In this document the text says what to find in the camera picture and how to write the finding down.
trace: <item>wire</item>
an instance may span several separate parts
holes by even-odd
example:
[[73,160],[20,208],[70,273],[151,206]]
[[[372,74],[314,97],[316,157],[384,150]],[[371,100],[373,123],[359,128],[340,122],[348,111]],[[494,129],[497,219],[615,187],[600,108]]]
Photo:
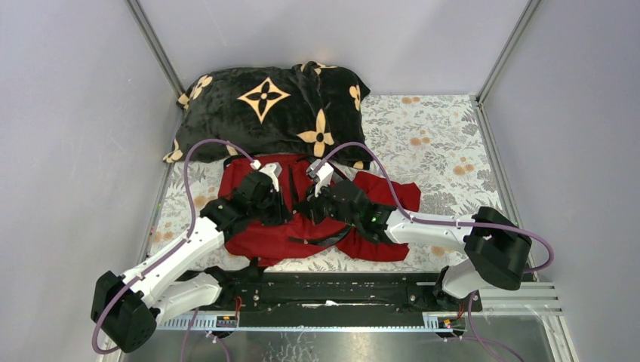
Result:
[[237,296],[234,298],[235,300],[235,326],[238,326],[238,312],[240,312],[240,308],[242,308],[242,297]]
[[[169,259],[170,256],[174,255],[174,253],[180,249],[180,247],[182,247],[187,240],[191,237],[191,234],[193,233],[193,229],[195,229],[195,220],[196,220],[196,216],[195,216],[195,204],[193,202],[193,196],[191,195],[191,188],[189,186],[189,160],[191,159],[191,156],[193,155],[193,152],[200,146],[205,145],[207,143],[219,143],[222,145],[227,145],[227,146],[231,146],[234,149],[238,150],[240,153],[242,153],[246,158],[249,159],[250,162],[253,162],[254,159],[247,153],[244,151],[244,149],[241,149],[240,147],[234,145],[233,143],[229,142],[229,141],[224,141],[224,140],[218,140],[218,139],[208,139],[208,140],[202,140],[198,143],[196,143],[195,145],[193,145],[193,147],[189,150],[189,152],[187,152],[186,157],[184,158],[184,170],[183,170],[183,177],[185,179],[185,183],[184,183],[184,189],[186,191],[186,199],[189,202],[189,209],[191,211],[191,223],[189,224],[189,228],[186,230],[186,237],[181,240],[178,244],[176,244],[174,247],[172,247],[165,255],[163,255],[161,258],[159,258],[158,260],[156,260],[154,263],[152,263],[151,265],[149,265],[146,269],[144,269],[142,271],[142,273],[140,273],[142,275],[142,278],[145,277],[145,275],[149,274],[155,267],[157,267],[158,265],[160,265],[161,263],[163,263],[166,259]],[[140,280],[140,278],[138,276],[133,277],[128,283],[126,283],[126,285],[120,289],[114,296],[113,298],[111,298],[111,300],[109,301],[109,303],[107,303],[106,307],[104,308],[104,310],[102,311],[102,313],[100,314],[100,316],[98,317],[98,320],[96,321],[96,326],[94,328],[94,333],[91,336],[91,347],[93,347],[94,351],[98,354],[109,354],[109,353],[113,353],[115,351],[118,351],[120,348],[119,347],[114,347],[111,349],[102,349],[99,345],[98,345],[98,335],[100,334],[100,329],[102,329],[102,325],[104,324],[104,320],[106,319],[106,316],[109,315],[109,313],[111,312],[111,310],[113,309],[113,306],[120,300],[120,298],[122,298],[122,296],[127,292],[127,290],[130,290],[130,288],[136,284],[138,281]]]
[[395,193],[395,189],[393,188],[393,184],[391,183],[391,178],[389,177],[389,174],[386,172],[386,170],[385,170],[384,166],[382,165],[382,162],[380,161],[380,159],[366,145],[364,145],[364,144],[362,144],[360,142],[347,142],[347,143],[343,143],[343,144],[339,145],[335,149],[331,150],[331,152],[329,152],[322,160],[320,160],[320,163],[318,164],[318,166],[315,167],[314,170],[319,170],[319,168],[322,167],[322,165],[324,165],[325,163],[327,163],[329,158],[333,157],[333,155],[335,155],[336,152],[338,152],[341,149],[344,149],[346,147],[350,147],[350,146],[358,146],[361,149],[364,149],[374,159],[374,161],[376,162],[376,164],[380,168],[380,172],[382,172],[382,174],[384,175],[384,178],[386,179],[386,183],[389,185],[389,188],[391,189],[391,195],[393,196],[393,200],[395,201],[395,205],[398,207],[398,211],[400,211],[402,216],[406,217],[407,219],[411,220],[412,222],[417,222],[419,224],[427,224],[427,225],[499,229],[499,230],[504,230],[506,232],[514,232],[516,234],[528,236],[529,238],[535,239],[535,240],[539,241],[546,248],[546,250],[549,252],[549,258],[542,265],[536,266],[534,268],[525,269],[525,273],[537,272],[537,271],[542,270],[542,269],[546,268],[547,266],[551,265],[551,263],[553,262],[553,260],[555,258],[555,254],[553,252],[553,248],[551,247],[551,244],[549,244],[549,242],[547,240],[545,240],[543,237],[541,237],[541,236],[539,236],[539,235],[537,235],[537,234],[535,234],[533,232],[524,230],[524,229],[516,228],[514,226],[509,226],[509,225],[492,224],[492,223],[489,223],[489,222],[458,222],[458,221],[454,221],[454,220],[452,220],[452,221],[427,220],[427,219],[417,219],[417,218],[413,217],[400,204],[400,200],[398,199],[398,195]]
[[222,345],[222,349],[224,350],[224,354],[226,355],[226,362],[231,362],[231,353],[229,353],[229,347],[226,346],[225,342],[218,336],[213,335],[214,343],[220,343]]
[[478,343],[480,343],[480,345],[485,349],[485,351],[487,353],[489,353],[493,358],[495,358],[499,362],[506,362],[506,360],[503,359],[502,357],[500,357],[493,350],[489,349],[489,347],[485,343],[494,344],[494,345],[500,345],[500,347],[507,349],[514,356],[516,356],[521,362],[525,362],[525,359],[518,352],[513,351],[511,348],[508,348],[506,345],[502,345],[502,343],[499,343],[498,341],[494,341],[494,340],[491,340],[491,339],[484,339],[484,338],[480,338],[480,336],[478,336],[478,332],[475,331],[475,326],[473,325],[473,319],[471,319],[471,306],[473,304],[473,297],[475,296],[475,292],[477,292],[477,290],[473,291],[473,292],[471,292],[471,294],[469,294],[469,307],[468,307],[468,310],[466,311],[467,316],[469,318],[469,327],[471,328],[471,331],[473,332],[473,335],[475,336],[475,340],[478,341]]
[[458,316],[456,317],[456,321],[462,317],[464,313],[464,303],[460,303],[460,307],[458,308]]
[[[447,339],[429,339],[429,340],[426,340],[424,342],[426,342],[426,343],[443,342],[444,343],[444,342],[464,342],[464,341],[475,341],[475,342],[478,342],[479,338],[477,338],[477,337],[465,337],[465,336],[452,336],[451,338],[447,338]],[[524,358],[516,350],[514,350],[511,347],[509,347],[508,345],[505,345],[502,342],[492,341],[490,339],[485,339],[484,342],[488,343],[490,345],[496,345],[497,347],[504,348],[506,351],[509,351],[516,358],[518,358],[521,362],[525,362]]]
[[193,317],[189,321],[189,325],[186,326],[186,332],[184,333],[184,338],[182,339],[182,348],[180,349],[180,362],[184,362],[184,351],[186,350],[186,340],[189,339],[189,331],[193,328],[193,323],[195,322],[195,317],[198,315],[198,308],[193,310]]

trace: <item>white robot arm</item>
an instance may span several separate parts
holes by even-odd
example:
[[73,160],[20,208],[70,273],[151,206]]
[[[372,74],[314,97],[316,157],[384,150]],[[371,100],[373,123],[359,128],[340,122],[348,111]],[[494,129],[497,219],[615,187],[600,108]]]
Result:
[[[315,185],[308,192],[304,206],[298,210],[314,223],[329,217],[354,227],[365,239],[374,243],[428,244],[465,253],[464,262],[442,269],[434,294],[438,304],[458,306],[460,299],[473,290],[493,285],[517,290],[522,279],[531,240],[513,233],[493,229],[458,226],[457,222],[502,223],[509,220],[489,207],[481,207],[474,215],[439,216],[410,213],[407,218],[396,209],[371,202],[367,195],[349,180],[331,186],[333,168],[312,164],[309,176]],[[211,305],[221,294],[219,281],[201,273],[188,281],[176,282],[200,257],[222,247],[249,222],[265,220],[273,215],[284,223],[282,194],[278,175],[282,168],[268,164],[260,172],[249,173],[234,190],[230,199],[211,201],[195,221],[189,240],[174,253],[186,233],[178,236],[153,257],[116,277],[105,273],[96,284],[91,317],[98,316],[112,301],[118,290],[135,277],[134,283],[101,326],[124,352],[139,348],[161,324],[179,314],[203,305]],[[271,201],[264,207],[265,200]],[[413,219],[455,221],[453,225],[425,225]],[[151,272],[143,273],[154,262],[164,259]]]

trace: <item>floral tablecloth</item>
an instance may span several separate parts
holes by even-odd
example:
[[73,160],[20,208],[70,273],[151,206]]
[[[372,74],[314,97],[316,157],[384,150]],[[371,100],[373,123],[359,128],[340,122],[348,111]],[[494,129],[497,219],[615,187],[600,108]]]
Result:
[[[367,145],[392,179],[415,182],[422,191],[421,212],[463,215],[482,205],[501,208],[469,96],[369,96],[362,102],[362,123]],[[340,168],[347,176],[355,176],[356,170]],[[174,165],[159,221],[150,237],[151,254],[189,225],[182,171],[183,163]],[[222,161],[189,164],[197,209],[216,198],[222,171]],[[375,168],[370,172],[380,175]],[[463,255],[453,250],[429,245],[410,245],[402,262],[352,259],[330,247],[309,258],[286,259],[268,271],[439,272],[462,260]],[[220,248],[201,258],[193,269],[213,265],[236,270],[248,265],[248,260]]]

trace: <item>gray wall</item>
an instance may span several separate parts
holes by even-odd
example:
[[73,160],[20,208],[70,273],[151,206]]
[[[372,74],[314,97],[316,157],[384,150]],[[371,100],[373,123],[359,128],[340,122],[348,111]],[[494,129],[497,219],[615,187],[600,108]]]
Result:
[[485,104],[587,362],[638,360],[638,59],[637,0],[543,2]]
[[476,94],[527,0],[143,0],[184,84],[315,60],[376,94]]
[[0,14],[0,359],[94,360],[94,284],[141,250],[174,95],[123,1]]

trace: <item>pillow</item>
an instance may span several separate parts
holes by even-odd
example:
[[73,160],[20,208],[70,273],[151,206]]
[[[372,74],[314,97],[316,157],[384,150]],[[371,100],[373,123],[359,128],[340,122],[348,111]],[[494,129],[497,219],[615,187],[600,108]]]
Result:
[[[228,140],[250,154],[294,153],[323,157],[346,142],[365,142],[360,102],[370,93],[347,68],[316,62],[291,69],[233,68],[201,76],[179,100],[184,119],[174,149],[163,160],[183,159],[198,141]],[[192,161],[237,155],[230,146],[203,145]],[[371,156],[358,147],[333,160],[368,169]]]

